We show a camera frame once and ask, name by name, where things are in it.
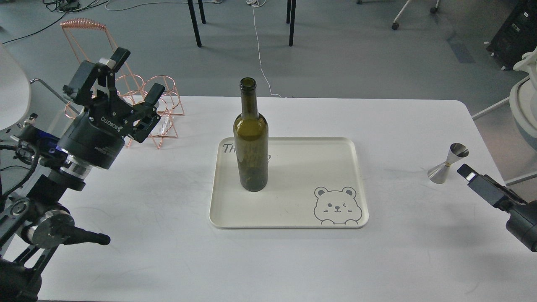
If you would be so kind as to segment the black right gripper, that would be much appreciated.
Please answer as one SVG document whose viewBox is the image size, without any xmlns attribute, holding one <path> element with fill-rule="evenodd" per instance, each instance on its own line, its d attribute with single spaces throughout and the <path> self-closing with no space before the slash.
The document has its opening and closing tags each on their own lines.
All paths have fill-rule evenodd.
<svg viewBox="0 0 537 302">
<path fill-rule="evenodd" d="M 457 170 L 468 181 L 468 187 L 493 208 L 510 215 L 506 229 L 531 252 L 537 251 L 537 204 L 527 202 L 514 191 L 497 183 L 487 174 L 479 174 L 467 164 Z"/>
</svg>

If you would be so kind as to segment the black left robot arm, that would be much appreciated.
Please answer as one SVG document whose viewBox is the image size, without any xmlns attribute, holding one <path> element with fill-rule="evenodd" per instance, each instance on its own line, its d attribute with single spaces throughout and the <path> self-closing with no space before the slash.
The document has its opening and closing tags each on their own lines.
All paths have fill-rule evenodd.
<svg viewBox="0 0 537 302">
<path fill-rule="evenodd" d="M 119 47 L 109 59 L 80 64 L 63 91 L 83 110 L 61 138 L 36 128 L 32 114 L 13 137 L 16 145 L 1 146 L 29 164 L 25 177 L 1 195 L 1 251 L 15 235 L 29 245 L 15 260 L 1 260 L 2 302 L 36 302 L 41 274 L 59 245 L 110 243 L 105 234 L 76 227 L 60 199 L 68 189 L 83 190 L 92 168 L 110 168 L 125 138 L 142 143 L 160 121 L 163 85 L 154 84 L 135 105 L 117 93 L 115 75 L 129 55 Z"/>
</svg>

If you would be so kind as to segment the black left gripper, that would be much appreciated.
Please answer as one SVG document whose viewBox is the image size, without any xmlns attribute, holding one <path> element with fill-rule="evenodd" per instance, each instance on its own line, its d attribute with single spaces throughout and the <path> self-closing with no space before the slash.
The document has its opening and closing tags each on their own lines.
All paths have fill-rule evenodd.
<svg viewBox="0 0 537 302">
<path fill-rule="evenodd" d="M 123 136 L 142 143 L 160 119 L 156 104 L 165 90 L 163 85 L 154 84 L 133 107 L 117 95 L 115 73 L 129 55 L 129 50 L 119 47 L 109 59 L 97 63 L 84 60 L 63 87 L 71 102 L 83 107 L 83 113 L 62 135 L 59 148 L 102 169 L 109 169 L 117 158 L 125 143 Z"/>
</svg>

